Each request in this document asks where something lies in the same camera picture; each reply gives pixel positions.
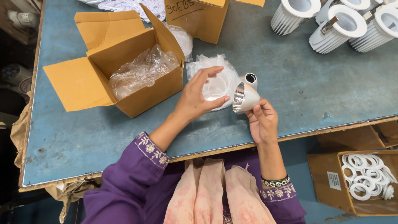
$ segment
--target green bangle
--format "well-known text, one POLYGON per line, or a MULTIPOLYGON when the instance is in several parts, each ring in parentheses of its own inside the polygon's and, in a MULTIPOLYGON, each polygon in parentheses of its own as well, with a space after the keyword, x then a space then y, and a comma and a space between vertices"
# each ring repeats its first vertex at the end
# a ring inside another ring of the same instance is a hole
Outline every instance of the green bangle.
POLYGON ((269 181, 264 179, 261 176, 261 182, 268 187, 281 187, 281 186, 285 186, 288 185, 290 183, 290 177, 289 175, 286 174, 286 177, 281 179, 281 180, 277 180, 277 181, 269 181))

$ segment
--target hand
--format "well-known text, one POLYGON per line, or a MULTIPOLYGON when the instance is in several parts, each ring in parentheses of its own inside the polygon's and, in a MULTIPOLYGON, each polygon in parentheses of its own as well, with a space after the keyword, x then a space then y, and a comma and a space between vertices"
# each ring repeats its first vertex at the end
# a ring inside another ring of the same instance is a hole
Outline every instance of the hand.
POLYGON ((221 72, 223 69, 224 67, 222 66, 200 69, 182 90, 181 97, 173 113, 176 114, 179 119, 191 122, 201 117, 204 113, 220 107, 226 101, 230 100, 229 96, 223 96, 213 101, 206 101, 202 94, 202 88, 207 78, 215 77, 217 73, 221 72))
POLYGON ((257 145, 271 145, 278 142, 278 114, 268 100, 260 97, 260 103, 246 111, 250 132, 257 145))

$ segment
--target wooden table frame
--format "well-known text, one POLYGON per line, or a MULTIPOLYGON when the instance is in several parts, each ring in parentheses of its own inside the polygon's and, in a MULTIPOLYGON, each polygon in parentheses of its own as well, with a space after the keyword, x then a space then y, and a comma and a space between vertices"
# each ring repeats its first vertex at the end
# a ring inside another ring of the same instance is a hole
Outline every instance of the wooden table frame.
MULTIPOLYGON (((29 101, 28 124, 26 127, 26 136, 25 136, 25 141, 24 141, 24 147, 22 150, 22 164, 21 164, 21 173, 20 173, 20 178, 19 178, 19 186, 20 186, 19 192, 32 191, 32 190, 37 190, 37 189, 41 189, 41 188, 45 188, 45 187, 51 187, 51 186, 56 186, 56 185, 61 185, 61 184, 73 183, 73 182, 81 181, 81 180, 97 178, 97 177, 101 177, 101 174, 102 174, 102 171, 99 171, 99 172, 94 172, 94 173, 78 175, 78 176, 74 176, 74 177, 66 177, 66 178, 57 179, 57 180, 53 180, 53 181, 46 181, 46 182, 31 184, 29 186, 23 187, 23 175, 24 175, 24 171, 25 171, 27 141, 29 138, 31 112, 32 112, 33 98, 34 98, 33 96, 35 93, 36 73, 37 73, 37 69, 38 69, 37 63, 39 61, 39 56, 40 56, 39 51, 40 51, 40 40, 41 40, 41 31, 42 31, 42 26, 43 26, 44 10, 45 10, 45 1, 46 0, 43 0, 43 6, 41 9, 39 34, 37 37, 35 62, 34 62, 34 66, 33 66, 33 78, 32 78, 32 88, 31 88, 32 89, 31 90, 32 97, 30 98, 30 101, 29 101)), ((367 126, 367 125, 395 121, 395 120, 398 120, 398 114, 379 117, 379 118, 375 118, 375 119, 364 120, 364 121, 360 121, 360 122, 349 123, 349 124, 330 126, 327 128, 321 128, 321 129, 316 129, 316 130, 307 131, 307 132, 300 132, 300 133, 286 135, 286 136, 281 136, 281 137, 278 137, 278 141, 292 140, 292 139, 296 139, 296 138, 314 136, 314 135, 328 133, 328 132, 342 131, 342 130, 358 128, 358 127, 367 126)), ((170 162, 173 163, 173 162, 177 162, 177 161, 183 161, 183 160, 193 159, 193 158, 202 157, 202 156, 209 156, 209 155, 215 155, 215 154, 220 154, 220 153, 229 152, 229 151, 246 149, 246 148, 254 147, 255 145, 256 144, 254 142, 249 142, 249 143, 244 143, 244 144, 239 144, 239 145, 232 145, 232 146, 228 146, 228 147, 211 149, 211 150, 206 150, 206 151, 202 151, 202 152, 171 157, 170 162)))

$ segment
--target black opening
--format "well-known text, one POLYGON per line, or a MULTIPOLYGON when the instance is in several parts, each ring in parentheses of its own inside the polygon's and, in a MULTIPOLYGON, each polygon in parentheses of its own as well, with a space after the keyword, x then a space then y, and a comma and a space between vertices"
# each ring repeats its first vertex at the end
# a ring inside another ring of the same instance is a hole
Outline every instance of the black opening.
POLYGON ((256 80, 256 77, 254 76, 254 74, 247 74, 246 75, 246 80, 250 83, 254 83, 256 80))

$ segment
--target clear plastic sheet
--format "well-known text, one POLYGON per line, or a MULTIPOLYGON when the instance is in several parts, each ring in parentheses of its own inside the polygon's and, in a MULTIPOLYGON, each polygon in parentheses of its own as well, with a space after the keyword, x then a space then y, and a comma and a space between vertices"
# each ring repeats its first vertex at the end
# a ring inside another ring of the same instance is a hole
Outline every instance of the clear plastic sheet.
POLYGON ((220 110, 230 106, 234 99, 237 86, 241 82, 235 68, 225 60, 225 55, 216 57, 205 57, 197 55, 196 62, 186 63, 188 81, 198 72, 199 69, 205 69, 212 66, 224 66, 224 69, 217 74, 215 78, 208 78, 208 82, 203 85, 203 97, 207 101, 212 101, 222 96, 230 96, 231 99, 225 102, 221 107, 213 109, 220 110))
POLYGON ((78 0, 107 12, 135 10, 145 22, 150 22, 140 3, 144 4, 161 21, 166 18, 164 0, 78 0))
POLYGON ((109 79, 109 87, 117 100, 152 86, 156 79, 166 75, 179 65, 173 52, 163 52, 158 44, 147 49, 131 63, 126 63, 109 79))
POLYGON ((192 46, 193 46, 192 36, 179 26, 168 25, 166 22, 163 23, 176 38, 179 46, 182 49, 182 52, 184 53, 185 61, 186 62, 192 61, 192 46))

